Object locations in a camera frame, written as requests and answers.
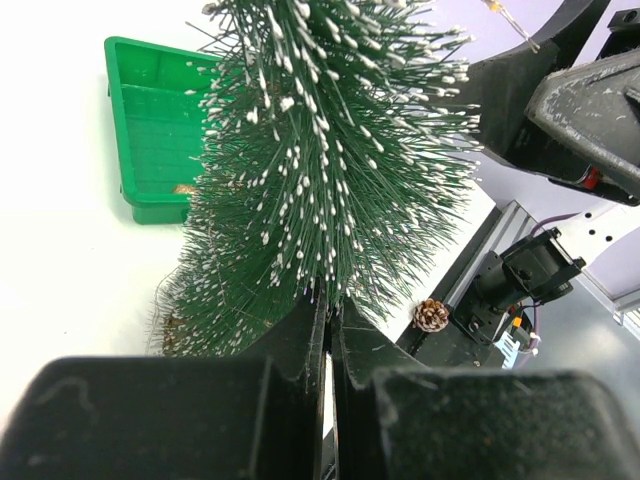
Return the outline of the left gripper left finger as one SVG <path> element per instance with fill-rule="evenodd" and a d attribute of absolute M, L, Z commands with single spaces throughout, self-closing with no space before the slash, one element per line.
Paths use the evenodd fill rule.
<path fill-rule="evenodd" d="M 45 365 L 1 440 L 5 479 L 316 479 L 326 300 L 302 296 L 231 357 Z"/>

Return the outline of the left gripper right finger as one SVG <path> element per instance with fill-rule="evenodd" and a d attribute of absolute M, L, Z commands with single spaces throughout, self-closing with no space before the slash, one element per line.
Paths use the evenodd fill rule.
<path fill-rule="evenodd" d="M 612 392 L 575 371 L 430 368 L 347 302 L 331 321 L 340 479 L 635 479 Z"/>

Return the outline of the small green christmas tree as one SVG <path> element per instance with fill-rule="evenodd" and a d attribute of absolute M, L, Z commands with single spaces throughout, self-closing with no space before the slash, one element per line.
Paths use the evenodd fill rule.
<path fill-rule="evenodd" d="M 231 356 L 300 299 L 376 323 L 452 240 L 480 108 L 430 1 L 211 1 L 201 173 L 161 351 Z"/>

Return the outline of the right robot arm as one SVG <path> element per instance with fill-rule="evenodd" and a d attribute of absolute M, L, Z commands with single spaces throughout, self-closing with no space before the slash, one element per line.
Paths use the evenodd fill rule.
<path fill-rule="evenodd" d="M 478 344 L 497 341 L 508 312 L 568 294 L 574 277 L 639 223 L 639 12 L 620 10 L 596 59 L 578 64 L 606 10 L 565 1 L 534 35 L 471 66 L 464 100 L 481 108 L 476 139 L 498 163 L 604 200 L 489 253 L 451 320 Z"/>

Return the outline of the pine cone pair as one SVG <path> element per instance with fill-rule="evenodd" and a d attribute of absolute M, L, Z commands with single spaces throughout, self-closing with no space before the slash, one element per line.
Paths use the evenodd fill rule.
<path fill-rule="evenodd" d="M 449 310 L 440 301 L 429 298 L 413 310 L 412 326 L 425 333 L 438 333 L 449 324 Z"/>

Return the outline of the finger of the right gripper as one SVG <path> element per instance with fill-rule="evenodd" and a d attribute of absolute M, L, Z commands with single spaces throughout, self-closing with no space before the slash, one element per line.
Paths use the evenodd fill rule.
<path fill-rule="evenodd" d="M 549 181 L 639 203 L 638 49 L 548 75 L 526 115 L 552 141 Z"/>
<path fill-rule="evenodd" d="M 479 131 L 472 137 L 499 163 L 549 174 L 552 157 L 568 150 L 534 125 L 525 110 L 548 75 L 571 67 L 609 3 L 563 1 L 533 35 L 539 50 L 523 43 L 472 64 L 458 99 L 477 105 Z"/>

